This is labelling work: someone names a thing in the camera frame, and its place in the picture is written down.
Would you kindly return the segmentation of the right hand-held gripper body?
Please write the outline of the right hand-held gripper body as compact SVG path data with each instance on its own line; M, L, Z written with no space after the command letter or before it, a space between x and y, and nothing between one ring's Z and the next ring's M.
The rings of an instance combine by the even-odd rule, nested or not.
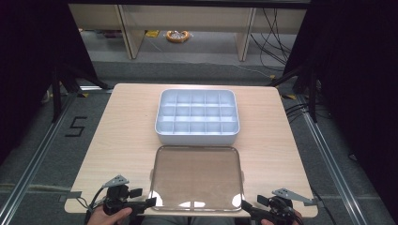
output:
M272 194L273 196L268 198L269 206L266 206L269 210L262 219L267 219L275 225L292 225L296 218L293 201L308 206L311 200L284 187L273 190Z

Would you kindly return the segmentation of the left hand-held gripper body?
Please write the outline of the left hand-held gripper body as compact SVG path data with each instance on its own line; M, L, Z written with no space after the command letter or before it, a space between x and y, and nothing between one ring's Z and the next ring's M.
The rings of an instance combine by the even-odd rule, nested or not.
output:
M122 175L117 175L106 182L103 187L107 188L106 196L103 200L103 211L107 215L113 215L124 208L131 208L134 215L143 214L147 209L145 201L129 202L130 190L129 180Z

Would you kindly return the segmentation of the clear plastic box lid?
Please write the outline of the clear plastic box lid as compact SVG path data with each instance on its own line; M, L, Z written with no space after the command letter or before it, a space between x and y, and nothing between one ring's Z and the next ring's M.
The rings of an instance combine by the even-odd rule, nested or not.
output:
M158 211L236 212L243 200L238 150L230 146L162 146L149 196Z

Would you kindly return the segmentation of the white compartment organizer box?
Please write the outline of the white compartment organizer box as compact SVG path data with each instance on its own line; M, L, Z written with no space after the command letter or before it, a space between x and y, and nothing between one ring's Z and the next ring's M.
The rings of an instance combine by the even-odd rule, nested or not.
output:
M166 89L155 130L162 144L232 145L240 131L236 95L227 89Z

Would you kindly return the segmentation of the person's right hand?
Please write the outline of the person's right hand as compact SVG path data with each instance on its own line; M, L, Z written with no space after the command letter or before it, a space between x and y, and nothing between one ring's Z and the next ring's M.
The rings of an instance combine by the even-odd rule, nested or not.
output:
M302 214L299 211L295 212L295 220L293 221L292 225L302 225L303 221L302 221ZM267 219L262 219L260 221L261 225L275 225L273 222L267 220Z

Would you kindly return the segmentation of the person's left hand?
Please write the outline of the person's left hand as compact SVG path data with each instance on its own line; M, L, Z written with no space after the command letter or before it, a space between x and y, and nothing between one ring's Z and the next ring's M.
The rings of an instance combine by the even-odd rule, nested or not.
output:
M103 211L101 205L93 211L86 225L121 225L131 213L131 208L124 208L109 216Z

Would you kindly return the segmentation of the black metal stand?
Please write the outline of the black metal stand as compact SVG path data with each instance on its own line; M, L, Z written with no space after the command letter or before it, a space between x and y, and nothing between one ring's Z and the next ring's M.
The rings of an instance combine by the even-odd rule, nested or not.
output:
M293 85L293 91L296 94L303 94L305 91L308 92L308 109L313 122L317 122L317 118L315 115L315 100L316 100L316 74L314 70L310 66L302 65L296 67L276 80L273 80L268 86L276 87L279 84L282 84L289 79L296 77L296 81Z
M100 81L96 74L90 75L89 73L66 63L55 64L52 69L52 89L54 102L53 122L60 117L62 112L60 84L63 84L68 93L79 94L82 91L82 88L77 83L77 78L82 78L90 83L93 83L103 90L111 89L111 86Z

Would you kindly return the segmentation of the black curtain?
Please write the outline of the black curtain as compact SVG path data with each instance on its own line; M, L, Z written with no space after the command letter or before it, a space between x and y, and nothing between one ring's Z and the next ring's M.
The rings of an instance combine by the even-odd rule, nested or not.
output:
M398 223L398 0L310 0L285 68L309 57L331 114Z
M22 140L53 75L96 79L66 0L0 0L0 165Z

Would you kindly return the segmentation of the beige wooden shelf unit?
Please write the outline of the beige wooden shelf unit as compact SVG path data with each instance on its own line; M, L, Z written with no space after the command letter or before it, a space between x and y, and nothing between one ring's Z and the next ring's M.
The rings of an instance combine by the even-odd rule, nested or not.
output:
M146 30L227 32L235 35L237 55L246 59L251 33L295 35L304 9L260 7L167 7L70 4L77 26L91 30L122 32L127 56L137 57Z

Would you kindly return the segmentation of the short aluminium floor rail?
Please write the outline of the short aluminium floor rail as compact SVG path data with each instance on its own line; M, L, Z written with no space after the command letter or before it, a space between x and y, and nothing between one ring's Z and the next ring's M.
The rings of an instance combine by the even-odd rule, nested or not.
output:
M113 88L101 88L96 85L81 85L80 86L82 93L107 93L110 94L113 92Z

